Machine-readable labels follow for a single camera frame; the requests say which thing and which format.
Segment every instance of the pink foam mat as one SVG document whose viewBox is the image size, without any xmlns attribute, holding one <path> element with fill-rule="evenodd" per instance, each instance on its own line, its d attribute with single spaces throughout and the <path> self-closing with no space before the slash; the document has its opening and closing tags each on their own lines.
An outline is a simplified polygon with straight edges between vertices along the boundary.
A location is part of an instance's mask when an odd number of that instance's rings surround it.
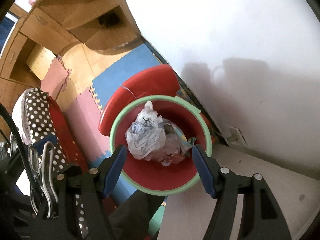
<svg viewBox="0 0 320 240">
<path fill-rule="evenodd" d="M 41 81 L 42 91 L 48 92 L 53 99 L 56 99 L 59 93 L 65 90 L 70 73 L 71 69 L 66 69 L 57 58 L 54 58 Z"/>
<path fill-rule="evenodd" d="M 71 103 L 64 113 L 68 126 L 87 162 L 93 162 L 109 151 L 109 137 L 98 130 L 100 110 L 89 89 Z"/>
</svg>

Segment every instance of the green rim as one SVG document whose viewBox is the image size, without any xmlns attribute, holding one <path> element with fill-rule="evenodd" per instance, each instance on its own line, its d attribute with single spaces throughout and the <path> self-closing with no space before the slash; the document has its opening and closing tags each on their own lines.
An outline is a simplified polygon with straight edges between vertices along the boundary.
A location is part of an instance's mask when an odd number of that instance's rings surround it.
<svg viewBox="0 0 320 240">
<path fill-rule="evenodd" d="M 204 131 L 204 136 L 205 136 L 205 141 L 206 141 L 206 154 L 211 157 L 212 154 L 212 142 L 211 142 L 211 135 L 209 132 L 209 129 L 205 123 L 205 121 L 203 120 L 203 118 L 200 115 L 200 110 L 196 107 L 194 107 L 192 104 L 188 103 L 187 101 L 179 98 L 179 97 L 170 97 L 170 96 L 163 96 L 163 95 L 153 95 L 153 96 L 147 96 L 147 97 L 143 97 L 143 98 L 139 98 L 133 102 L 131 102 L 130 104 L 128 104 L 124 109 L 122 109 L 122 111 L 118 114 L 118 116 L 116 117 L 116 119 L 114 120 L 112 127 L 111 127 L 111 132 L 110 132 L 110 151 L 113 153 L 116 149 L 115 146 L 115 137 L 116 137 L 116 131 L 118 129 L 118 126 L 121 122 L 121 120 L 126 116 L 126 114 L 128 112 L 130 112 L 133 108 L 135 108 L 138 105 L 141 105 L 143 103 L 146 103 L 147 101 L 155 101 L 155 100 L 164 100 L 164 101 L 170 101 L 170 102 L 174 102 L 177 103 L 181 106 L 183 106 L 184 108 L 186 108 L 187 110 L 189 110 L 199 121 L 203 131 Z M 170 190 L 153 190 L 153 189 L 149 189 L 146 187 L 143 187 L 141 185 L 139 185 L 138 183 L 136 183 L 135 181 L 133 181 L 132 179 L 130 179 L 130 177 L 124 172 L 122 171 L 121 174 L 125 177 L 125 179 L 134 187 L 136 187 L 137 189 L 151 194 L 151 195 L 158 195 L 158 196 L 167 196 L 167 195 L 172 195 L 172 194 L 177 194 L 180 192 L 183 192 L 189 188 L 191 188 L 194 184 L 196 184 L 199 180 L 199 174 L 197 173 L 191 180 L 189 180 L 186 184 L 182 185 L 181 187 L 175 188 L 175 189 L 170 189 Z"/>
</svg>

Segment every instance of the trash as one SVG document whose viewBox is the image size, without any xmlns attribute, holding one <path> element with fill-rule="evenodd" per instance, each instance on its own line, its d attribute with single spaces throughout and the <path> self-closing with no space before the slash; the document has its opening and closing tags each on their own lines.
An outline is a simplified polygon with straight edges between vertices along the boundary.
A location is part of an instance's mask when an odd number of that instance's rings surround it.
<svg viewBox="0 0 320 240">
<path fill-rule="evenodd" d="M 179 127 L 157 115 L 152 102 L 148 101 L 126 131 L 129 151 L 138 160 L 153 160 L 163 166 L 178 164 L 185 159 L 196 138 L 187 140 Z"/>
<path fill-rule="evenodd" d="M 136 121 L 126 131 L 125 137 L 130 153 L 137 160 L 164 146 L 166 136 L 163 120 L 156 111 L 153 111 L 151 101 L 147 101 Z"/>
</svg>

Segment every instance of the black cable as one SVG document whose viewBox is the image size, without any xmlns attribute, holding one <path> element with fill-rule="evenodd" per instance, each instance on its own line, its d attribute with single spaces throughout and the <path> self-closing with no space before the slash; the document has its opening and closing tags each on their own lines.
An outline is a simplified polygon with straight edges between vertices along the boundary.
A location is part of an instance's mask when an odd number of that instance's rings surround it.
<svg viewBox="0 0 320 240">
<path fill-rule="evenodd" d="M 0 129 L 0 133 L 2 135 L 2 137 L 7 141 L 7 143 L 9 144 L 9 146 L 11 146 L 10 141 L 8 140 L 8 138 L 5 136 L 5 134 L 3 133 L 3 131 Z"/>
<path fill-rule="evenodd" d="M 20 152 L 20 157 L 22 159 L 23 166 L 24 166 L 24 168 L 26 170 L 28 179 L 30 181 L 30 185 L 31 185 L 33 191 L 35 192 L 37 200 L 41 203 L 41 200 L 42 200 L 41 189 L 40 189 L 40 186 L 36 183 L 35 179 L 32 176 L 30 163 L 29 163 L 29 160 L 27 158 L 27 155 L 25 154 L 25 150 L 24 150 L 24 147 L 23 147 L 23 142 L 21 140 L 21 137 L 20 137 L 20 134 L 18 132 L 18 129 L 17 129 L 15 123 L 13 122 L 10 114 L 8 113 L 7 109 L 1 103 L 0 103 L 0 115 L 5 120 L 5 122 L 8 124 L 8 126 L 9 126 L 9 128 L 10 128 L 10 130 L 12 132 L 12 135 L 13 135 L 14 139 L 16 140 L 16 143 L 18 145 L 18 150 Z"/>
</svg>

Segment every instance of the electrical outlet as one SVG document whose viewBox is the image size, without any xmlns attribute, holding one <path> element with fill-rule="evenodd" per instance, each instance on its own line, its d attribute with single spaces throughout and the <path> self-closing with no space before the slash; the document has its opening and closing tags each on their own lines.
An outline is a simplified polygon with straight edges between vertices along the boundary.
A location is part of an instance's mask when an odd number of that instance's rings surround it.
<svg viewBox="0 0 320 240">
<path fill-rule="evenodd" d="M 235 127 L 229 127 L 229 129 L 230 129 L 231 136 L 227 138 L 228 143 L 246 147 L 247 143 L 245 142 L 240 130 Z"/>
</svg>

